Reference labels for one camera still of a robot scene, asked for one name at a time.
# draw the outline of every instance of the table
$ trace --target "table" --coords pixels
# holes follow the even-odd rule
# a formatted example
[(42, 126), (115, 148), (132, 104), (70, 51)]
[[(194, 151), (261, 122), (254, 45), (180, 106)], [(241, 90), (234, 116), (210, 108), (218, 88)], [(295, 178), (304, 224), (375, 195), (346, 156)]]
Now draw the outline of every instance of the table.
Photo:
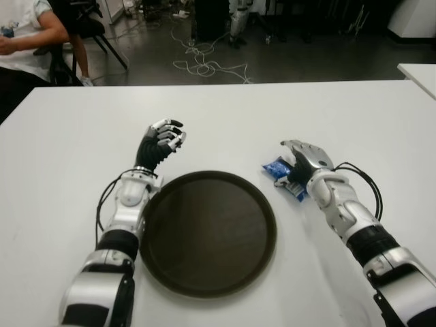
[[(436, 110), (412, 81), (36, 89), (0, 126), (1, 326), (56, 325), (93, 249), (101, 192), (162, 117), (184, 122), (188, 137), (156, 173), (224, 170), (252, 182), (275, 212), (277, 248), (253, 285), (217, 300), (163, 289), (138, 256), (133, 327), (383, 326), (361, 268), (314, 202), (300, 204), (263, 173), (288, 153), (284, 139), (368, 172), (385, 227), (436, 273)], [(371, 190), (350, 178), (373, 211)], [(113, 208), (109, 199), (102, 217)]]
[(398, 69), (436, 100), (436, 65), (400, 63)]

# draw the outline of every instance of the round tray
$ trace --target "round tray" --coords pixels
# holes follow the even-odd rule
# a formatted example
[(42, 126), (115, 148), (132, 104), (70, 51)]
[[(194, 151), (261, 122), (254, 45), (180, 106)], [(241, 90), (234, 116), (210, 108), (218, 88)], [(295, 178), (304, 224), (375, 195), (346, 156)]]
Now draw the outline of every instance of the round tray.
[(168, 289), (200, 298), (241, 290), (263, 271), (277, 230), (271, 207), (233, 174), (194, 172), (168, 183), (144, 211), (140, 248)]

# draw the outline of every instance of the small object in hand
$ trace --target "small object in hand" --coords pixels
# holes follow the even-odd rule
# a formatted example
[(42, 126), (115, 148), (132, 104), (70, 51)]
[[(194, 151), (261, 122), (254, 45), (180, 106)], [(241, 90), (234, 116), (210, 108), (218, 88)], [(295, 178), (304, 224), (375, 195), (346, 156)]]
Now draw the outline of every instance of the small object in hand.
[(8, 38), (12, 39), (15, 36), (14, 29), (2, 26), (1, 27), (1, 35), (4, 37), (8, 37)]
[(292, 172), (293, 167), (282, 157), (276, 161), (262, 166), (272, 177), (276, 179), (275, 186), (285, 187), (298, 201), (302, 202), (307, 196), (306, 187), (297, 182), (289, 182), (287, 176)]

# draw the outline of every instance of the robotic arm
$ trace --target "robotic arm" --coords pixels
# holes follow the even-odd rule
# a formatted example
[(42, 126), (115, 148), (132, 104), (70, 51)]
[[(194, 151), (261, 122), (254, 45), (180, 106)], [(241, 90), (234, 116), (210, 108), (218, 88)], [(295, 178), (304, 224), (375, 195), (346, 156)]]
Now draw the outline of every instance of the robotic arm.
[(144, 231), (142, 211), (162, 178), (157, 164), (182, 145), (186, 133), (178, 121), (149, 127), (138, 149), (135, 168), (121, 175), (116, 209), (96, 249), (66, 291), (59, 311), (62, 326), (128, 327), (134, 303), (134, 262)]
[(359, 202), (324, 150), (297, 140), (281, 144), (290, 148), (296, 165), (276, 185), (307, 186), (327, 224), (363, 267), (387, 327), (436, 326), (436, 278)]

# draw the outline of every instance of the tangled white cable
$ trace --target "tangled white cable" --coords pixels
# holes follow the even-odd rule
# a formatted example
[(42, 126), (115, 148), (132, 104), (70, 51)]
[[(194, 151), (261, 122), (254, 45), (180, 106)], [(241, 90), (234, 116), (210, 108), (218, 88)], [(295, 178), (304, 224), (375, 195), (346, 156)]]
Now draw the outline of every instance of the tangled white cable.
[[(223, 72), (227, 74), (233, 74), (235, 76), (238, 76), (242, 81), (243, 84), (253, 84), (252, 81), (250, 81), (250, 78), (247, 77), (247, 68), (248, 63), (243, 63), (242, 65), (232, 66), (232, 67), (222, 67), (218, 62), (216, 61), (207, 61), (205, 62), (206, 55), (210, 55), (215, 51), (215, 44), (222, 39), (223, 37), (227, 36), (228, 33), (222, 35), (221, 37), (218, 37), (212, 44), (209, 43), (201, 43), (197, 44), (196, 46), (187, 46), (183, 43), (182, 40), (176, 39), (173, 34), (174, 27), (171, 29), (171, 37), (174, 41), (179, 42), (183, 48), (186, 49), (185, 54), (193, 54), (194, 60), (196, 61), (196, 65), (189, 66), (187, 61), (173, 61), (172, 64), (177, 69), (186, 70), (188, 73), (194, 76), (201, 76), (201, 77), (212, 77), (215, 75), (216, 72)], [(244, 75), (240, 75), (236, 73), (234, 70), (238, 68), (244, 69)]]

